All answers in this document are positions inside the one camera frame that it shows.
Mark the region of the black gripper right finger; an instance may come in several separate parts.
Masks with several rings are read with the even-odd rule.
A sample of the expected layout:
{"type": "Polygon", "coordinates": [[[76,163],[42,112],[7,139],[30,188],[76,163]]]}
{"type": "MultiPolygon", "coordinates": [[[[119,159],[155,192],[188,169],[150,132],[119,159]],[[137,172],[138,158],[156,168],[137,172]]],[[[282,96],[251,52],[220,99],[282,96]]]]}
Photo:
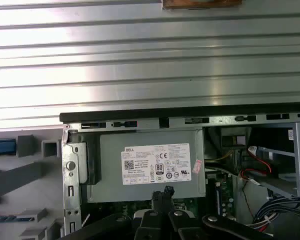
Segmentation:
{"type": "Polygon", "coordinates": [[[273,237],[227,217],[207,214],[190,217],[182,210],[168,214],[175,233],[181,240],[272,240],[273,237]]]}

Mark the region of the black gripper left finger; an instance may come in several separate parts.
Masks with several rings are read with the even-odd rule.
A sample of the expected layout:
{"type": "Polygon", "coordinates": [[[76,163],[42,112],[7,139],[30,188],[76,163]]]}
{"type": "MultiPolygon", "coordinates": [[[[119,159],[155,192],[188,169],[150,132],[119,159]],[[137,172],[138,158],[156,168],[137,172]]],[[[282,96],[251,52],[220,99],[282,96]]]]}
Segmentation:
{"type": "Polygon", "coordinates": [[[152,194],[152,209],[131,219],[115,213],[62,237],[63,240],[161,240],[164,238],[166,191],[152,194]]]}

